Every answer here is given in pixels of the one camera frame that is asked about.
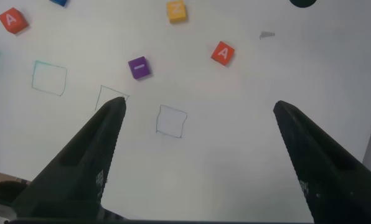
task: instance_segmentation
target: orange block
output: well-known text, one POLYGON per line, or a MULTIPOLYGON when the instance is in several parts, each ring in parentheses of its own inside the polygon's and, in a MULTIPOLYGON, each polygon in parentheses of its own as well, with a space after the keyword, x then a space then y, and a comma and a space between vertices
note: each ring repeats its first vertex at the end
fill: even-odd
POLYGON ((211 58, 225 66, 231 60, 231 57, 233 57, 234 52, 234 48, 220 41, 211 58))
POLYGON ((3 23, 6 30, 12 34, 16 34, 28 26, 24 16, 14 8, 1 14, 0 21, 3 23))

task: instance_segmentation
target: drawn square outline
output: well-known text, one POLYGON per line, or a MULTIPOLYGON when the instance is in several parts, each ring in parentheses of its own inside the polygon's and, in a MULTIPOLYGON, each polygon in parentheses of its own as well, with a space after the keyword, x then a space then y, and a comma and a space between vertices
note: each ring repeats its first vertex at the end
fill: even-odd
POLYGON ((159 107, 159 114, 158 114, 158 116, 156 117, 156 132, 155 132, 155 133, 160 132, 160 133, 162 133, 162 134, 165 134, 165 135, 168 135, 168 136, 171 136, 171 137, 174 137, 174 138, 181 138, 181 136, 183 135, 184 123, 186 122, 187 117, 188 117, 188 114, 187 114, 186 112, 184 112, 184 111, 181 111, 181 110, 177 110, 177 109, 171 108, 170 106, 160 105, 160 107, 159 107), (180 133, 180 136, 179 136, 179 137, 177 137, 177 136, 173 136, 173 135, 171 135, 171 134, 164 133, 164 132, 158 130, 158 119, 159 119, 159 115, 161 115, 161 111, 162 111, 162 107, 163 107, 163 106, 166 107, 166 108, 169 108, 169 109, 171 109, 171 110, 175 110, 175 111, 178 111, 178 112, 181 112, 181 113, 184 113, 184 114, 185 114, 185 118, 184 118, 184 120, 183 120, 183 123, 181 124, 181 133, 180 133))
POLYGON ((56 96, 62 96, 63 93, 65 92, 66 87, 67 87, 67 74, 68 74, 68 70, 67 70, 67 68, 65 68, 65 67, 61 67, 61 66, 58 66, 58 65, 52 65, 52 64, 49 64, 49 63, 46 63, 46 62, 41 62, 41 61, 39 61, 39 60, 36 60, 36 61, 35 61, 35 66, 34 66, 34 74, 32 75, 32 88, 35 89, 35 90, 42 91, 42 92, 44 92, 44 93, 49 93, 49 94, 53 94, 53 95, 56 95, 56 96), (37 68, 37 65, 38 65, 38 64, 41 64, 41 65, 47 65, 47 66, 53 66, 53 67, 63 68, 63 69, 65 69, 65 83, 64 83, 63 90, 62 90, 62 93, 61 93, 61 94, 52 93, 52 92, 45 91, 45 90, 41 90, 41 89, 39 89, 39 88, 34 87, 35 71, 36 71, 36 68, 37 68))
POLYGON ((109 90, 112 90, 112 91, 114 91, 114 92, 120 93, 120 94, 122 94, 122 95, 124 95, 124 96, 126 96, 126 97, 124 98, 125 101, 128 100, 128 98, 129 98, 129 95, 127 95, 127 94, 124 94, 124 93, 122 93, 122 92, 120 92, 120 91, 118 91, 118 90, 114 90, 114 89, 112 89, 112 88, 110 88, 110 87, 106 87, 106 86, 101 85, 101 87, 100 87, 100 93, 98 94, 98 98, 97 98, 96 108, 95 108, 94 110, 97 110, 98 102, 99 102, 99 100, 100 100, 101 91, 103 90, 103 87, 104 87, 104 88, 107 88, 107 89, 109 89, 109 90))

